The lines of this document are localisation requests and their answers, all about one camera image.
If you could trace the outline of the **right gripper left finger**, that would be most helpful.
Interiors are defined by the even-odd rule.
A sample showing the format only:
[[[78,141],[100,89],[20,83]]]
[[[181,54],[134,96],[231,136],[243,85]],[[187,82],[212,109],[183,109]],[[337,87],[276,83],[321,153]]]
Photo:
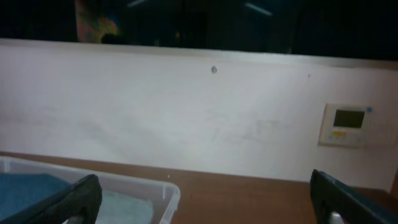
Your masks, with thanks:
[[[101,203],[99,178],[90,174],[1,223],[95,223]]]

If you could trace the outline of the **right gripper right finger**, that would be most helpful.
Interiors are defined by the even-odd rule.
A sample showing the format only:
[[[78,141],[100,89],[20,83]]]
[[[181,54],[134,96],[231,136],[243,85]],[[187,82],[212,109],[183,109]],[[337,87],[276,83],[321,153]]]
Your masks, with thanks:
[[[397,214],[329,174],[313,170],[310,197],[317,223],[397,223]]]

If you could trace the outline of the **light blue jeans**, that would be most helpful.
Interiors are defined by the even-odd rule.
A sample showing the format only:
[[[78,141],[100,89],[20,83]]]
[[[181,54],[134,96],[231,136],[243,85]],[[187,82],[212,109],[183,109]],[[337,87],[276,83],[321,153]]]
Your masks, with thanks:
[[[150,224],[154,216],[151,200],[113,191],[102,192],[96,224]]]

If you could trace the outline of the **dark blue jeans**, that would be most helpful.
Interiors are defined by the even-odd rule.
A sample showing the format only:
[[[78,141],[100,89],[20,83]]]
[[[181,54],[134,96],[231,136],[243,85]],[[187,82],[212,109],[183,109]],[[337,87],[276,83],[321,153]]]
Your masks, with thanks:
[[[68,188],[69,182],[49,174],[1,174],[1,221]]]

